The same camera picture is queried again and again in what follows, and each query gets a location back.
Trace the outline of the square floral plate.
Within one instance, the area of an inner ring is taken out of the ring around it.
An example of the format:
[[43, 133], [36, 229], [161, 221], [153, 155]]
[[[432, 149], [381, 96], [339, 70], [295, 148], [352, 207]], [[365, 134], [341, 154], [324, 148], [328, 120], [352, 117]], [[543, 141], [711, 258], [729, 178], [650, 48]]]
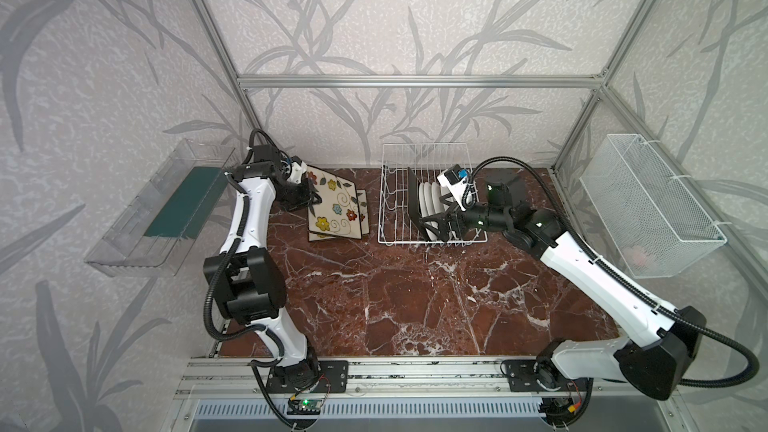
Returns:
[[309, 166], [307, 177], [320, 202], [308, 209], [309, 240], [362, 238], [362, 213], [356, 185], [348, 179]]
[[369, 234], [366, 192], [336, 179], [332, 185], [333, 188], [320, 186], [322, 202], [308, 210], [309, 240], [361, 239]]

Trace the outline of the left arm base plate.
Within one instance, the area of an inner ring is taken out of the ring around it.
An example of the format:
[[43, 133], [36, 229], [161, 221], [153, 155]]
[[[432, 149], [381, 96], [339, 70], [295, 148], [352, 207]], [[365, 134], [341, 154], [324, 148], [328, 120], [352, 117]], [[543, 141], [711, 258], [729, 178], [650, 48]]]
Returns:
[[314, 371], [302, 364], [276, 367], [269, 372], [266, 389], [270, 393], [341, 394], [347, 390], [349, 365], [345, 360], [320, 360]]

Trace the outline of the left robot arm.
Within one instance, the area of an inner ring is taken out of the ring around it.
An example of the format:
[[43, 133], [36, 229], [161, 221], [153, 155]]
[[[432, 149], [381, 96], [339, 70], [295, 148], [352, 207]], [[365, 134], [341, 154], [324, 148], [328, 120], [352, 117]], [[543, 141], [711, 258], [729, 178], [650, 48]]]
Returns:
[[284, 387], [308, 390], [321, 378], [320, 363], [287, 312], [286, 280], [268, 251], [267, 238], [275, 204], [295, 211], [322, 200], [306, 164], [259, 128], [250, 133], [244, 160], [224, 177], [236, 194], [236, 205], [219, 254], [204, 261], [204, 328], [219, 343], [257, 335], [272, 355], [257, 367], [267, 369]]

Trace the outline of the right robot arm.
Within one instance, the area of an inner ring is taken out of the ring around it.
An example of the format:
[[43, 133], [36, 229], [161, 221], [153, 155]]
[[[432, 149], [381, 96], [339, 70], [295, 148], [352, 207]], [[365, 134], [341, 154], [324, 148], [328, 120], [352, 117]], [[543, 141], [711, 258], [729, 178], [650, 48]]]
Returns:
[[[603, 379], [624, 382], [656, 400], [679, 386], [729, 388], [752, 380], [757, 356], [743, 344], [709, 329], [694, 307], [677, 308], [658, 298], [599, 255], [574, 231], [546, 183], [536, 181], [551, 206], [535, 209], [525, 183], [515, 173], [486, 184], [480, 201], [476, 170], [459, 165], [421, 183], [408, 172], [408, 214], [425, 238], [443, 243], [461, 240], [471, 229], [501, 234], [511, 245], [539, 260], [577, 286], [620, 327], [615, 339], [577, 342], [554, 340], [536, 358], [534, 372], [545, 390], [560, 382]], [[720, 379], [687, 379], [702, 338], [737, 352], [744, 369]]]

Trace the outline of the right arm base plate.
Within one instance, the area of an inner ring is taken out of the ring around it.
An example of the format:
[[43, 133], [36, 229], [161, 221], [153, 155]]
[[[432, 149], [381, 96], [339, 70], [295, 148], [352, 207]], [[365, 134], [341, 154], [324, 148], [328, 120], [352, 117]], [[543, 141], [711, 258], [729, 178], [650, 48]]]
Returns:
[[508, 359], [500, 371], [511, 392], [557, 392], [586, 394], [592, 390], [590, 379], [567, 379], [550, 362], [537, 359]]

